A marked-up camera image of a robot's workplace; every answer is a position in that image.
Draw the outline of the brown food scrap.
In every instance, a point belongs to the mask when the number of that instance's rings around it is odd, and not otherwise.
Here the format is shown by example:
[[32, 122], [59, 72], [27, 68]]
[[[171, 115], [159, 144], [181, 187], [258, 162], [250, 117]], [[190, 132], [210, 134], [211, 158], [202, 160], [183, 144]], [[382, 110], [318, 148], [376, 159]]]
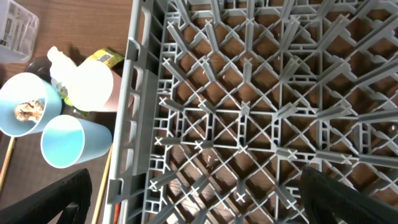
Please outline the brown food scrap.
[[15, 106], [14, 114], [19, 121], [39, 122], [44, 114], [44, 102], [41, 100], [31, 100]]

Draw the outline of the white tissue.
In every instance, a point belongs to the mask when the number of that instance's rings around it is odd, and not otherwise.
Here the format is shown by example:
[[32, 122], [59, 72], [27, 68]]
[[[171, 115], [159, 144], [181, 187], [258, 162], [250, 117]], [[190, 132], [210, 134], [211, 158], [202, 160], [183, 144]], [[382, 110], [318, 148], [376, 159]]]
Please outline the white tissue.
[[77, 65], [63, 52], [53, 46], [47, 52], [47, 58], [50, 60], [50, 77], [53, 82], [61, 83], [68, 80], [69, 76], [75, 71]]

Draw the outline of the light blue bowl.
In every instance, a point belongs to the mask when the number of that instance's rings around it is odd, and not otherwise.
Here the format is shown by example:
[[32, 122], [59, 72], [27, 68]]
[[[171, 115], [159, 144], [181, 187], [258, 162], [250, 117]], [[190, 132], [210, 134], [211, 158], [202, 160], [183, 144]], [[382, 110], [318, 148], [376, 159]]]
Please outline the light blue bowl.
[[[20, 121], [14, 108], [32, 100], [44, 104], [44, 113], [38, 121]], [[12, 137], [39, 133], [47, 123], [61, 114], [62, 99], [57, 90], [33, 73], [20, 73], [10, 78], [1, 88], [1, 131]]]

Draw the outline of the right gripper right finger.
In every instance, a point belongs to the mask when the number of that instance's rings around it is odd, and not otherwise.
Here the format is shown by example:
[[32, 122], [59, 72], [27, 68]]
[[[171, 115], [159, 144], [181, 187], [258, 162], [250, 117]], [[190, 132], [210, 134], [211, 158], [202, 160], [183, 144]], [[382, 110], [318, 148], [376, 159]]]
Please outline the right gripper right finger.
[[397, 209], [305, 166], [299, 193], [310, 223], [397, 223]]

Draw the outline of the yellow green snack wrapper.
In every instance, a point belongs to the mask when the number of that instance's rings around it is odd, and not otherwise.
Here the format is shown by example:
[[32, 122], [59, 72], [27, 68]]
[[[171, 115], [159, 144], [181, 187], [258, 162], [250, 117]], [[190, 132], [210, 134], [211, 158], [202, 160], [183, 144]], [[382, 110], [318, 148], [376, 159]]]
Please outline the yellow green snack wrapper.
[[[113, 67], [115, 67], [117, 64], [121, 63], [124, 60], [124, 57], [121, 56], [120, 54], [117, 54], [116, 52], [109, 50], [109, 49], [100, 49], [100, 50], [97, 50], [94, 54], [90, 55], [87, 59], [85, 59], [84, 62], [88, 61], [88, 60], [100, 61], [100, 62], [106, 64], [111, 70], [113, 70]], [[73, 74], [74, 74], [74, 72], [69, 76], [68, 80], [59, 83], [60, 84], [60, 94], [61, 94], [66, 105], [73, 107], [78, 113], [82, 114], [83, 116], [87, 116], [88, 113], [90, 113], [90, 112], [81, 111], [81, 110], [77, 109], [76, 107], [74, 107], [68, 97], [67, 83]]]

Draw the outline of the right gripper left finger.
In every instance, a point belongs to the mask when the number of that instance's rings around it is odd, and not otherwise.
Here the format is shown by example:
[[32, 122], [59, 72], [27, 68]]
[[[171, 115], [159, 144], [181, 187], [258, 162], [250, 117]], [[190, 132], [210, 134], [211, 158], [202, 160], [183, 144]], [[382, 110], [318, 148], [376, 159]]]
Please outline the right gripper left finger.
[[1, 223], [84, 223], [91, 205], [92, 183], [88, 169], [48, 185], [1, 210]]

